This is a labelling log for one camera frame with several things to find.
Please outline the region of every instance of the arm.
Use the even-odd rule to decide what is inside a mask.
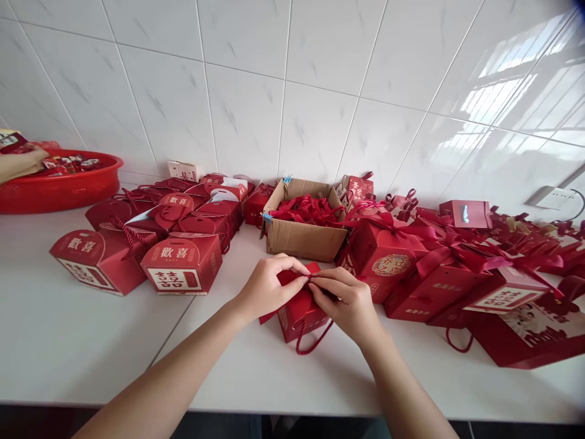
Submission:
[[[234,299],[110,401],[74,438],[170,437],[234,336],[246,324],[288,302],[307,282],[302,276],[281,286],[276,275],[284,269],[310,274],[298,260],[284,254],[260,260]]]
[[[457,434],[380,324],[367,284],[341,267],[321,271],[317,276],[309,283],[315,301],[361,349],[374,375],[392,437],[456,439]],[[333,302],[321,288],[335,294],[339,301]]]

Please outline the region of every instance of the white countertop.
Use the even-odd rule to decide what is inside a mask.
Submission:
[[[192,297],[84,287],[51,255],[87,208],[0,215],[0,402],[101,405],[144,372]]]
[[[208,296],[197,297],[158,358],[167,354],[234,297],[246,282],[266,242],[243,226],[225,255]],[[390,320],[383,324],[418,380],[448,419],[573,423],[585,410],[585,355],[534,371],[499,368],[474,343],[467,354],[451,348],[444,329]],[[453,331],[468,340],[469,333]],[[303,344],[311,344],[309,334]],[[277,317],[245,328],[227,348],[191,403],[211,412],[377,415],[371,373],[359,349],[333,326],[316,350],[297,355],[285,344]]]
[[[208,296],[161,297],[145,282],[120,298],[84,287],[48,254],[64,233],[89,228],[84,211],[0,216],[0,402],[105,404],[161,348],[158,358],[234,297],[266,256],[258,229],[244,225]],[[386,319],[381,308],[379,314],[449,419],[571,423],[579,407],[585,409],[585,355],[534,371],[503,369],[477,343],[460,354],[445,342],[443,329]],[[453,331],[453,338],[459,333]],[[276,318],[237,336],[191,409],[340,416],[380,411],[366,362],[338,327],[312,354],[299,356],[294,343],[284,344]]]

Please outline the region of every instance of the electrical outlet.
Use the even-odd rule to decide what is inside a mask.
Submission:
[[[527,202],[529,205],[545,209],[561,210],[566,202],[575,199],[575,192],[553,186],[545,186],[538,190]]]

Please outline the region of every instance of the wall tile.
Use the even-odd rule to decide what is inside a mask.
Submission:
[[[334,183],[357,100],[288,82],[278,176]]]
[[[431,111],[491,124],[572,10],[569,0],[486,0]]]
[[[113,41],[100,0],[10,0],[21,21]]]
[[[120,53],[160,175],[169,160],[217,172],[204,64],[127,46]]]
[[[0,18],[11,18],[16,20],[16,15],[8,4],[8,0],[0,0]]]
[[[415,188],[422,206],[435,205],[487,129],[427,114],[392,182],[392,195],[406,195],[408,190]]]
[[[550,138],[559,129],[558,140],[585,140],[575,121],[585,117],[581,104],[585,98],[585,31],[583,19],[573,14],[553,44],[537,62],[498,117],[499,127]]]
[[[205,61],[285,77],[291,0],[199,0]]]
[[[116,41],[203,61],[195,0],[104,0]]]
[[[584,148],[492,128],[441,196],[441,202],[454,198],[485,200],[510,215],[526,211],[533,220],[553,220],[564,214],[523,203],[540,187],[560,184],[583,160]]]
[[[361,98],[335,181],[373,171],[375,193],[383,199],[423,117],[424,112]]]
[[[0,54],[0,114],[6,125],[30,140],[55,140],[64,148],[86,149],[16,21],[0,19]]]
[[[426,110],[482,0],[389,0],[365,98]]]
[[[24,25],[90,150],[117,155],[124,171],[158,169],[113,43]]]
[[[206,65],[219,172],[273,179],[284,81]]]
[[[358,95],[384,0],[296,0],[286,78]]]

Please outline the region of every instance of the red plastic basket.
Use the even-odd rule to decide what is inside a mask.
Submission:
[[[50,149],[51,155],[81,154],[99,159],[105,168],[59,177],[20,177],[0,185],[0,213],[44,213],[76,209],[111,197],[120,189],[118,168],[124,164],[110,154],[74,149]]]

